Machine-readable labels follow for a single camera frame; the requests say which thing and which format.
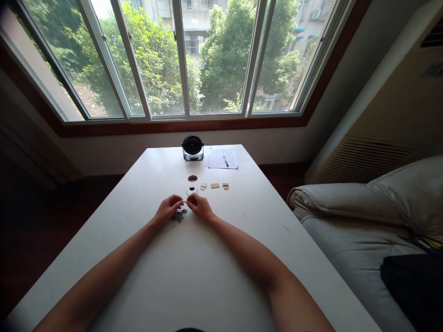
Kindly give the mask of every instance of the hand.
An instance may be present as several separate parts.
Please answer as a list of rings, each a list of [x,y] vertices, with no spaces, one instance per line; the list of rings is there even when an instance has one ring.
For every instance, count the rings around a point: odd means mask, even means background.
[[[187,199],[188,207],[195,213],[197,217],[204,221],[212,220],[216,215],[212,212],[208,200],[197,194],[191,194]]]
[[[158,207],[158,210],[153,219],[160,223],[171,219],[172,215],[184,205],[183,198],[178,195],[171,195],[163,200]]]

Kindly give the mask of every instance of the dark bag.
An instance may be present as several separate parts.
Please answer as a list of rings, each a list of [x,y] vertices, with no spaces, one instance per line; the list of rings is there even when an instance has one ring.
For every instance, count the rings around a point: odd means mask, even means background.
[[[443,255],[403,255],[383,259],[381,278],[418,332],[443,326]]]

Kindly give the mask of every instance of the sofa armrest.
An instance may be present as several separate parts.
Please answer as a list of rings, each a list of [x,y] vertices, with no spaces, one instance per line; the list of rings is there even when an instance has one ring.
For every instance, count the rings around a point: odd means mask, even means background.
[[[344,216],[406,225],[397,210],[366,184],[310,184],[296,187],[287,197],[297,218]]]

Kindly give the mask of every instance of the paper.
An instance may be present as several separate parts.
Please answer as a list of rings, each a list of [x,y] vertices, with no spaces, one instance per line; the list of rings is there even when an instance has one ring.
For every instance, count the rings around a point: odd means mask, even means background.
[[[226,149],[217,149],[217,148],[211,148],[209,157],[204,163],[205,166],[208,166],[208,168],[230,168],[230,169],[236,169],[239,165],[237,164],[237,159],[235,158],[235,152],[231,148]]]

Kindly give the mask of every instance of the air conditioner unit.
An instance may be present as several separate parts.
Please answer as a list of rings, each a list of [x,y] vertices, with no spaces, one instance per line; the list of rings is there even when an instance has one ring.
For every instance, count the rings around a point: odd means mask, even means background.
[[[305,174],[367,183],[443,133],[443,2],[421,6]]]
[[[312,11],[311,19],[316,20],[320,17],[320,9],[314,9]]]

